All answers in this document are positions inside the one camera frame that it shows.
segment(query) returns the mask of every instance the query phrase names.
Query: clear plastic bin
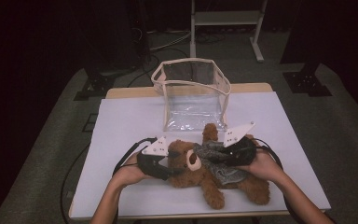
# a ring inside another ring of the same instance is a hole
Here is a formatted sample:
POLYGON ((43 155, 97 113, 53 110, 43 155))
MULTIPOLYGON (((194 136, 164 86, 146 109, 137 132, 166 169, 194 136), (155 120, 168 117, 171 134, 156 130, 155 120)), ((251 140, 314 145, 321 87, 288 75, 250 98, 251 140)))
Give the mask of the clear plastic bin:
POLYGON ((226 108, 231 85, 212 60, 167 61, 152 76, 164 96, 164 131, 201 131, 207 123, 226 130, 226 108))

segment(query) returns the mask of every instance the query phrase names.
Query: person's left hand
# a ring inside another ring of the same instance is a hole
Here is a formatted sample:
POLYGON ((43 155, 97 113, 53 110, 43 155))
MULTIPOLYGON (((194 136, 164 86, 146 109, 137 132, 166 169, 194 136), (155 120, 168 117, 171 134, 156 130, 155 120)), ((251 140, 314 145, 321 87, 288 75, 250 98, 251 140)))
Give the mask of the person's left hand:
POLYGON ((118 181, 123 187, 136 184, 143 179, 152 178, 150 175, 145 175, 141 169, 139 169, 136 160, 138 153, 139 152, 136 152, 130 155, 124 165, 112 176, 112 179, 118 181))

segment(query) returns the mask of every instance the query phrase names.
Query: gray floor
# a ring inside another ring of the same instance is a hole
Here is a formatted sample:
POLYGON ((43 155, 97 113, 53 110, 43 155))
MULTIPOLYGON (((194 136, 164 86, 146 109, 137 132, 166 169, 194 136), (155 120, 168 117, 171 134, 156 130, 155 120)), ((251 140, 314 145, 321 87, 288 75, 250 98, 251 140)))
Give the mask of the gray floor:
MULTIPOLYGON (((358 223, 358 105, 337 74, 324 65, 318 68, 316 75, 333 96, 309 97, 291 93, 282 73, 298 71, 302 64, 279 64, 288 33, 262 32, 259 45, 265 57, 263 63, 255 60, 248 40, 250 35, 230 34, 212 45, 198 45, 198 57, 213 59, 232 83, 267 82, 272 86, 331 203, 329 215, 338 223, 358 223)), ((177 37, 152 34, 150 43, 156 47, 177 37)), ((188 43, 171 48, 189 54, 188 43)), ((172 49, 154 55, 160 61, 185 57, 182 52, 172 49)), ((156 58, 152 58, 145 64, 145 70, 153 69, 157 64, 156 58)), ((114 87, 127 87, 142 73, 140 69, 119 77, 114 87)), ((0 208, 0 223, 64 223, 68 218, 66 214, 87 155, 85 148, 92 135, 87 130, 92 129, 92 123, 86 126, 86 131, 83 128, 89 116, 98 113, 102 99, 92 97, 88 101, 74 101, 86 80, 84 70, 79 70, 63 91, 0 208)), ((148 77, 142 76, 131 86, 150 85, 148 77)), ((289 216, 262 217, 260 222, 295 223, 289 216)), ((147 220, 144 223, 191 223, 191 220, 147 220)), ((252 221, 241 217, 201 219, 199 223, 252 221)))

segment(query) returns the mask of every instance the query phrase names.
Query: teddy bear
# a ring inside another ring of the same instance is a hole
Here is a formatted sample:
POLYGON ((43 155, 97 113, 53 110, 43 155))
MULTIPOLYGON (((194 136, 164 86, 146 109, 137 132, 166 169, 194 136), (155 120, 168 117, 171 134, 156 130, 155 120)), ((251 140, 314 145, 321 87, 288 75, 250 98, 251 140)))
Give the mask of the teddy bear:
MULTIPOLYGON (((206 124, 202 133, 202 146, 208 143, 217 143, 218 131, 213 123, 206 124)), ((211 167, 205 164, 195 153, 196 148, 201 145, 183 140, 170 143, 169 151, 178 154, 174 158, 168 158, 168 167, 185 168, 179 175, 173 175, 168 180, 175 188, 187 188, 200 186, 203 196, 208 205, 213 209, 222 209, 225 206, 225 197, 220 189, 239 189, 247 198, 256 204, 267 204, 269 202, 269 182, 260 179, 250 173, 235 168, 229 170, 235 173, 233 179, 222 181, 216 176, 211 167)))

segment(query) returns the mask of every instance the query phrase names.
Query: brown fur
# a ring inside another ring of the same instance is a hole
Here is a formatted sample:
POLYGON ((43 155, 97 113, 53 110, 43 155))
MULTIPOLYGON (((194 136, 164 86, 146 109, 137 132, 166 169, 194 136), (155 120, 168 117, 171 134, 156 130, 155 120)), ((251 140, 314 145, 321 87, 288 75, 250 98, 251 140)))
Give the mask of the brown fur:
MULTIPOLYGON (((217 141, 217 129, 214 124, 207 124, 202 133, 202 142, 209 140, 217 141)), ((176 140, 169 146, 169 150, 180 152, 182 156, 168 158, 168 166, 174 168, 186 168, 186 153, 193 149, 194 143, 176 140)), ((225 197, 219 189, 240 189, 247 198, 257 204, 269 202, 269 182, 248 174, 247 177, 238 183, 222 185, 217 178, 203 165, 199 170, 191 171, 186 169, 177 176, 169 179, 176 188, 187 188, 201 186, 203 196, 208 205, 213 209, 221 209, 225 206, 225 197)))

